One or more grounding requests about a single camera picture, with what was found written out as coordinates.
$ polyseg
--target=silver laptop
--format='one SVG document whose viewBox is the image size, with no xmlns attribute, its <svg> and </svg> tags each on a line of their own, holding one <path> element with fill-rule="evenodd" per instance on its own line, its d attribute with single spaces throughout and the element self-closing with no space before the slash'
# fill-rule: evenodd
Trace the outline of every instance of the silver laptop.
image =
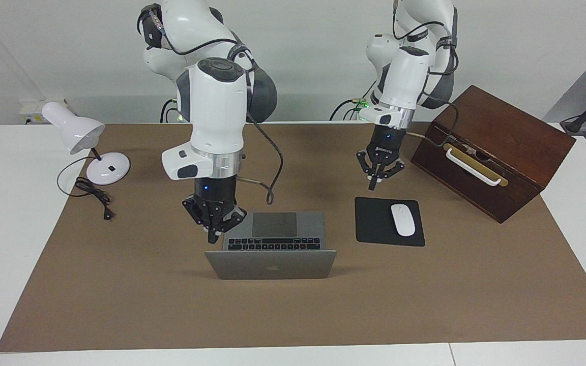
<svg viewBox="0 0 586 366">
<path fill-rule="evenodd" d="M 327 278 L 336 251 L 326 249 L 321 212 L 255 212 L 205 256 L 222 280 L 288 280 Z"/>
</svg>

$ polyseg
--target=white table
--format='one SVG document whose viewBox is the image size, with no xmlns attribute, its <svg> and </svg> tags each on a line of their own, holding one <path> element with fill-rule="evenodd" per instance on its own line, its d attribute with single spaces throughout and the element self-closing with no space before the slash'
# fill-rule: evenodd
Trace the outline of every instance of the white table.
<svg viewBox="0 0 586 366">
<path fill-rule="evenodd" d="M 76 158 L 52 126 L 0 126 L 0 338 L 67 196 L 55 176 Z M 70 186 L 81 164 L 61 180 Z M 586 271 L 586 141 L 542 193 Z M 586 364 L 586 341 L 0 354 L 0 364 Z"/>
</svg>

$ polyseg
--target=mouse pad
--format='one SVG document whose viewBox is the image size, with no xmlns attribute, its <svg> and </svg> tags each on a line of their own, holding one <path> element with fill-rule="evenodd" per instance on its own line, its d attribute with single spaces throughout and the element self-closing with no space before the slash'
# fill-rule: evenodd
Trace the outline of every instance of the mouse pad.
<svg viewBox="0 0 586 366">
<path fill-rule="evenodd" d="M 411 236 L 401 236 L 395 228 L 390 207 L 403 203 L 413 215 L 416 231 Z M 356 240 L 362 243 L 393 244 L 396 246 L 423 247 L 424 231 L 417 201 L 356 197 Z"/>
</svg>

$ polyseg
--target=white mouse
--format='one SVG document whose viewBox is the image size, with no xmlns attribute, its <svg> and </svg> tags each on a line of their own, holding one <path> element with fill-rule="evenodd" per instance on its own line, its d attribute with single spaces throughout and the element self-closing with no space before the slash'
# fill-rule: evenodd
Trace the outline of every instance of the white mouse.
<svg viewBox="0 0 586 366">
<path fill-rule="evenodd" d="M 390 206 L 393 212 L 393 221 L 397 227 L 397 233 L 401 236 L 411 236 L 415 233 L 415 222 L 411 209 L 403 203 L 397 203 Z"/>
</svg>

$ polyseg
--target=power plug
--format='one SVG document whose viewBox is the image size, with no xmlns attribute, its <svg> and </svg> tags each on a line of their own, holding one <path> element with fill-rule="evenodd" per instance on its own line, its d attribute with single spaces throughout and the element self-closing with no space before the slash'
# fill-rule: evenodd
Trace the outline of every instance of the power plug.
<svg viewBox="0 0 586 366">
<path fill-rule="evenodd" d="M 66 100 L 21 100 L 21 109 L 19 115 L 25 125 L 50 125 L 50 122 L 42 116 L 42 107 L 49 102 L 58 102 L 67 109 L 71 108 L 67 105 Z"/>
</svg>

